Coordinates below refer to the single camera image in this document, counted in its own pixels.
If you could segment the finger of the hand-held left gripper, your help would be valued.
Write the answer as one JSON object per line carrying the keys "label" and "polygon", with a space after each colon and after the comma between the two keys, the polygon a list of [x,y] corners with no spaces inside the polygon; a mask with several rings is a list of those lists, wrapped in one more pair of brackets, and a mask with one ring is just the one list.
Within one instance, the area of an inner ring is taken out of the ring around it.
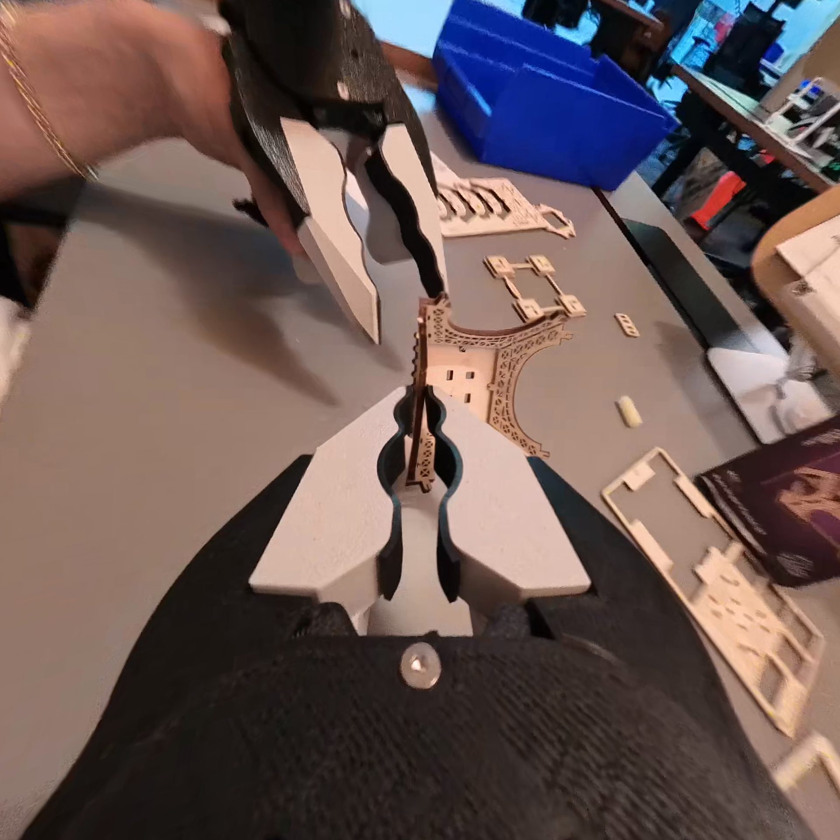
{"label": "finger of the hand-held left gripper", "polygon": [[280,127],[308,207],[298,227],[301,245],[346,316],[380,344],[380,297],[344,202],[341,153],[309,122],[281,118]]}
{"label": "finger of the hand-held left gripper", "polygon": [[390,123],[376,141],[352,134],[346,162],[367,206],[364,243],[373,260],[386,266],[412,259],[426,295],[447,295],[436,186],[407,126]]}

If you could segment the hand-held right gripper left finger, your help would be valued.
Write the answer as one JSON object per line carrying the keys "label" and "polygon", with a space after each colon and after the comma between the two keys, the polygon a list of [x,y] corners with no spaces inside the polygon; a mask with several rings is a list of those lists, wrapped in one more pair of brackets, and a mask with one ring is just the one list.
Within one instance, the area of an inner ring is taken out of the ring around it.
{"label": "hand-held right gripper left finger", "polygon": [[410,424],[411,388],[399,387],[316,449],[248,579],[254,592],[338,604],[368,633],[402,577]]}

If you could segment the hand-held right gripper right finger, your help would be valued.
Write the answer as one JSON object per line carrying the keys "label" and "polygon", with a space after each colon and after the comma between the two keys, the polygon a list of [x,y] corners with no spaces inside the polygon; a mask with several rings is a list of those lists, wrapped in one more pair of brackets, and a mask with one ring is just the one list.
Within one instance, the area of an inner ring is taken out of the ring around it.
{"label": "hand-held right gripper right finger", "polygon": [[480,635],[503,606],[592,592],[592,579],[528,456],[466,405],[424,391],[437,513],[437,576],[450,602],[469,608]]}

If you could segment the wooden lattice tower model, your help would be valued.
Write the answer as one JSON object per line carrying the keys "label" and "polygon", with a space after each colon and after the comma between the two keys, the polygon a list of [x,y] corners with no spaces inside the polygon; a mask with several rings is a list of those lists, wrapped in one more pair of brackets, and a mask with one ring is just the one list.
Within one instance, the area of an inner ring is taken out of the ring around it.
{"label": "wooden lattice tower model", "polygon": [[550,453],[520,426],[515,411],[519,376],[542,350],[570,340],[565,317],[541,316],[513,329],[478,330],[452,321],[450,299],[419,301],[413,357],[413,425],[406,483],[429,492],[434,483],[434,436],[428,430],[424,394],[428,386],[454,397],[478,419],[519,446],[527,455]]}

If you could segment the person's left forearm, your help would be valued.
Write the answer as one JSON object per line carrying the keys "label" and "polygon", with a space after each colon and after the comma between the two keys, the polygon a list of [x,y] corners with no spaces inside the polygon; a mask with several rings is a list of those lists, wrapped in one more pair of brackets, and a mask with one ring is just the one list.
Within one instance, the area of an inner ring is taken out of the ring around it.
{"label": "person's left forearm", "polygon": [[95,176],[97,72],[79,3],[2,2],[2,197],[63,175]]}

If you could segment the grey desk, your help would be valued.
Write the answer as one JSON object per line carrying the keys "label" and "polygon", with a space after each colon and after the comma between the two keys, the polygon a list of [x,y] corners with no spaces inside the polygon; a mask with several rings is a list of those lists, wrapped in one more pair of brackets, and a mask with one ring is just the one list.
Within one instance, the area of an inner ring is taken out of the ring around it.
{"label": "grey desk", "polygon": [[[448,245],[456,321],[513,324],[484,254],[536,245],[588,310],[540,352],[516,397],[551,466],[604,509],[602,488],[652,447],[694,475],[756,441],[705,352],[618,227],[664,230],[763,352],[769,335],[634,175],[590,189],[510,173],[564,211],[571,241]],[[236,214],[239,173],[181,141],[146,145],[86,187],[2,411],[2,838],[17,838],[88,740],[164,593],[225,522],[410,378],[422,294],[386,267],[383,343],[300,281]],[[628,315],[640,338],[623,335]],[[616,410],[630,396],[643,424]]]}

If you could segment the person's left hand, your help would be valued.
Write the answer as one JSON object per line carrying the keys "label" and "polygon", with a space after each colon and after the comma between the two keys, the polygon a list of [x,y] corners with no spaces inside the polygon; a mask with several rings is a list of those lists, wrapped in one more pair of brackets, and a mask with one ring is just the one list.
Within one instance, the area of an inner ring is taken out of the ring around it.
{"label": "person's left hand", "polygon": [[71,2],[90,12],[97,72],[94,167],[143,144],[182,139],[242,172],[269,229],[302,254],[280,194],[240,142],[230,115],[230,79],[218,36],[147,2]]}

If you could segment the wooden puzzle sheet arched cutouts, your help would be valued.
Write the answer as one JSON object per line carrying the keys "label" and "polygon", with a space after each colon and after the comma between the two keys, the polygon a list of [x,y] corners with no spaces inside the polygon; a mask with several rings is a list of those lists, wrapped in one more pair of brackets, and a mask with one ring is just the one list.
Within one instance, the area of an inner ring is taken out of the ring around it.
{"label": "wooden puzzle sheet arched cutouts", "polygon": [[573,223],[561,210],[531,203],[507,178],[462,178],[435,154],[437,212],[442,236],[467,238],[546,231],[569,239]]}

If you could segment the blue plastic bin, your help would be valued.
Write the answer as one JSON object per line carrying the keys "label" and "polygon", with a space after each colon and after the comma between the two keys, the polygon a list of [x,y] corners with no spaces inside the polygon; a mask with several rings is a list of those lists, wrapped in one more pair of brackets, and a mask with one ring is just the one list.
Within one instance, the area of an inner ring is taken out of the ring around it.
{"label": "blue plastic bin", "polygon": [[617,189],[678,121],[606,56],[484,2],[453,2],[437,103],[479,162]]}

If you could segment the white flat base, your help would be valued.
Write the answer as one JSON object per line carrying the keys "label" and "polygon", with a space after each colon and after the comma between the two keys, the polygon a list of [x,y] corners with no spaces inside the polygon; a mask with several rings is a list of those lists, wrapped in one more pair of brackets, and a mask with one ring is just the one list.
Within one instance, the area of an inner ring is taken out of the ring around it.
{"label": "white flat base", "polygon": [[712,348],[707,361],[755,437],[770,445],[830,419],[834,413],[813,384],[808,349],[780,357]]}

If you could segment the dark puzzle box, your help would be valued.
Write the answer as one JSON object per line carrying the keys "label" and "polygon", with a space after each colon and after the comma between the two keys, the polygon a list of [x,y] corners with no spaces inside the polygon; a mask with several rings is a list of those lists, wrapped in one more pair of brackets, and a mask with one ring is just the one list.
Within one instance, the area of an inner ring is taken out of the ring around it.
{"label": "dark puzzle box", "polygon": [[695,485],[782,586],[839,576],[839,415],[699,473]]}

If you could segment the black flat panel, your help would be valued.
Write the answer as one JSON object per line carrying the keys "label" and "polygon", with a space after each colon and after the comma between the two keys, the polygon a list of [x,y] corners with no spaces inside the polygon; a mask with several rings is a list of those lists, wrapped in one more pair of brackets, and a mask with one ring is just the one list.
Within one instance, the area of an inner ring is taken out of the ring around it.
{"label": "black flat panel", "polygon": [[627,218],[620,221],[629,244],[704,350],[760,352],[664,230]]}

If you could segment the red plastic bin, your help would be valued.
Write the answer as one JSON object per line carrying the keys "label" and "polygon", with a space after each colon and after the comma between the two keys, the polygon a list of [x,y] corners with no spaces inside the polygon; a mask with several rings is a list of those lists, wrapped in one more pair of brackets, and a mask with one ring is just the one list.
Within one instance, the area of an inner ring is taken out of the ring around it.
{"label": "red plastic bin", "polygon": [[717,180],[709,195],[688,219],[703,231],[711,229],[711,221],[746,186],[746,182],[735,172],[727,171]]}

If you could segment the background work table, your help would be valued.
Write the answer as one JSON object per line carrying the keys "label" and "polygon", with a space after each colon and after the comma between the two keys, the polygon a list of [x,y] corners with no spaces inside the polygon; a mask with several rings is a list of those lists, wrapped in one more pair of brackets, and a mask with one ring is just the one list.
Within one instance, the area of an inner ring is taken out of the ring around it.
{"label": "background work table", "polygon": [[[657,197],[665,197],[701,151],[713,153],[754,195],[789,209],[797,208],[811,195],[824,194],[837,186],[815,163],[797,155],[768,129],[764,121],[768,113],[757,101],[682,65],[671,69],[688,87],[675,111],[688,137],[652,185]],[[729,139],[734,132],[754,142],[757,151],[769,153],[772,162],[758,164]]]}

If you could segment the empty wooden puzzle frame sheet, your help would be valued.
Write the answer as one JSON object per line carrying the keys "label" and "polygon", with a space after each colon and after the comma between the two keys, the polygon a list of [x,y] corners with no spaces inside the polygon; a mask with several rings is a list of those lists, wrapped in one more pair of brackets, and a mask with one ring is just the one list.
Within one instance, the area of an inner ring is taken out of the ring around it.
{"label": "empty wooden puzzle frame sheet", "polygon": [[835,792],[839,793],[839,756],[833,743],[818,732],[812,732],[779,763],[773,771],[773,778],[784,791],[792,790],[798,783],[815,771],[822,771]]}
{"label": "empty wooden puzzle frame sheet", "polygon": [[[675,562],[648,527],[614,500],[620,489],[639,492],[658,467],[665,468],[689,508],[727,538],[724,549],[708,547],[693,567],[697,587],[692,594],[677,582]],[[792,739],[823,661],[826,640],[820,629],[780,586],[759,574],[748,578],[742,568],[753,558],[746,546],[663,448],[652,448],[632,463],[602,489],[602,499],[765,716]]]}

